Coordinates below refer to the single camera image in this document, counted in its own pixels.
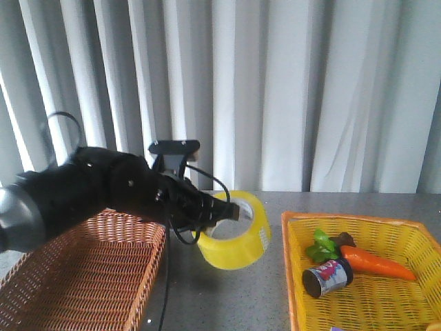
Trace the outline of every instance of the tin can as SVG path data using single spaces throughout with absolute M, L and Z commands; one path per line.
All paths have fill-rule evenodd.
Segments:
M 329 260 L 317 268 L 306 269 L 302 275 L 306 292 L 314 298 L 339 290 L 352 283 L 353 272 L 346 259 Z

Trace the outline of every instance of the black cable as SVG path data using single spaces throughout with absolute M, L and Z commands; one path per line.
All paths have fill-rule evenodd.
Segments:
M 222 214 L 221 214 L 221 218 L 223 217 L 223 215 L 227 212 L 228 209 L 228 205 L 231 202 L 231 197 L 229 195 L 229 190 L 227 188 L 227 186 L 222 183 L 219 179 L 217 179 L 215 176 L 205 172 L 204 170 L 201 170 L 199 168 L 196 168 L 192 165 L 187 164 L 186 165 L 188 168 L 193 169 L 199 173 L 201 173 L 202 175 L 206 176 L 207 178 L 212 179 L 213 181 L 217 182 L 217 184 L 219 184 L 222 189 L 225 191 L 225 194 L 227 195 L 227 205 L 225 206 L 225 209 L 223 210 Z M 201 228 L 196 229 L 196 235 L 194 237 L 194 239 L 192 241 L 186 241 L 182 236 L 181 233 L 178 229 L 176 229 L 176 226 L 174 225 L 174 223 L 172 222 L 172 216 L 170 213 L 170 210 L 167 206 L 165 206 L 165 217 L 167 219 L 167 221 L 165 222 L 165 245 L 166 245 L 166 255 L 165 255 L 165 259 L 166 259 L 166 264 L 165 264 L 165 290 L 164 290 L 164 304 L 163 304 L 163 309 L 161 312 L 161 317 L 159 319 L 159 325 L 158 325 L 158 331 L 161 331 L 163 328 L 163 323 L 164 323 L 164 318 L 165 318 L 165 311 L 167 309 L 167 302 L 168 302 L 168 294 L 170 291 L 170 264 L 171 264 L 171 248 L 170 248 L 170 226 L 173 228 L 173 231 L 175 233 L 175 235 L 178 237 L 179 241 L 181 243 L 184 243 L 185 245 L 194 245 L 195 243 L 198 242 L 200 236 L 201 236 Z
M 159 327 L 158 331 L 163 329 L 165 311 L 167 309 L 168 302 L 168 293 L 170 291 L 170 255 L 171 255 L 171 245 L 170 245 L 170 218 L 168 218 L 168 222 L 165 222 L 165 246 L 166 246 L 166 255 L 165 255 L 165 290 L 164 290 L 164 304 L 161 312 L 161 317 L 159 319 Z
M 53 112 L 52 114 L 50 114 L 48 116 L 48 120 L 45 122 L 45 126 L 44 126 L 44 129 L 43 129 L 43 132 L 46 135 L 46 137 L 48 138 L 48 141 L 51 141 L 51 137 L 49 135 L 49 119 L 51 117 L 54 117 L 54 116 L 64 116 L 64 117 L 67 117 L 68 119 L 71 119 L 75 123 L 76 128 L 78 130 L 78 137 L 76 138 L 76 143 L 75 143 L 74 150 L 77 150 L 78 147 L 80 147 L 80 145 L 81 145 L 81 138 L 83 137 L 83 130 L 81 129 L 81 125 L 78 122 L 78 120 L 75 118 L 75 116 L 70 114 L 70 113 L 68 113 L 68 112 Z M 55 157 L 55 151 L 52 149 L 52 156 L 50 157 L 50 161 L 49 161 L 49 166 L 48 167 L 49 168 L 53 168 L 55 166 L 57 166 L 57 159 Z
M 227 196 L 227 204 L 225 205 L 225 208 L 224 208 L 224 210 L 222 211 L 222 214 L 220 214 L 220 217 L 219 217 L 219 219 L 222 219 L 227 214 L 228 206 L 229 206 L 229 204 L 231 202 L 231 197 L 229 195 L 229 190 L 228 190 L 227 186 L 224 183 L 222 183 L 222 181 L 217 179 L 215 176 L 213 176 L 212 174 L 209 174 L 208 172 L 205 172 L 202 169 L 194 167 L 194 166 L 192 166 L 190 164 L 186 164 L 185 166 L 187 168 L 190 168 L 190 169 L 193 169 L 194 171 L 199 172 L 200 174 L 206 176 L 207 178 L 210 178 L 212 181 L 217 182 L 217 184 L 219 184 L 222 187 L 222 189 L 225 192 L 225 195 Z
M 81 125 L 78 122 L 78 120 L 75 118 L 74 115 L 68 113 L 68 112 L 53 112 L 51 115 L 48 116 L 48 122 L 47 122 L 47 126 L 46 128 L 49 128 L 49 119 L 51 119 L 54 116 L 64 116 L 67 117 L 68 119 L 72 120 L 75 125 L 76 125 L 76 129 L 78 131 L 78 137 L 76 138 L 76 143 L 75 143 L 75 149 L 76 150 L 78 147 L 80 147 L 81 145 L 81 138 L 83 137 L 83 130 L 81 129 Z

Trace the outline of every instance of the curtain fold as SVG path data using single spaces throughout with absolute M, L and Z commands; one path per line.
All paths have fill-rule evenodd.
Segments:
M 64 162 L 65 111 L 149 164 L 198 139 L 231 189 L 441 193 L 439 31 L 439 1 L 2 1 L 1 185 Z

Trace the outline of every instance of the gray countertop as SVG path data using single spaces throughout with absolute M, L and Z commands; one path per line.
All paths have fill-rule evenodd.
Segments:
M 280 214 L 326 212 L 419 221 L 441 242 L 441 195 L 253 192 L 264 204 L 272 241 L 253 265 L 235 271 L 213 268 L 196 246 L 172 234 L 170 297 L 163 326 L 174 330 L 289 330 Z M 20 256 L 0 255 L 0 277 Z M 147 305 L 142 330 L 157 330 L 163 304 L 162 264 Z

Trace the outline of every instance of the black robotic arm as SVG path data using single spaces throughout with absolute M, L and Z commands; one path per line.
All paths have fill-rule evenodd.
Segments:
M 198 141 L 156 141 L 143 157 L 105 148 L 78 148 L 61 166 L 26 172 L 0 188 L 0 252 L 27 252 L 112 208 L 175 231 L 203 230 L 238 219 L 239 207 L 197 190 L 184 177 Z

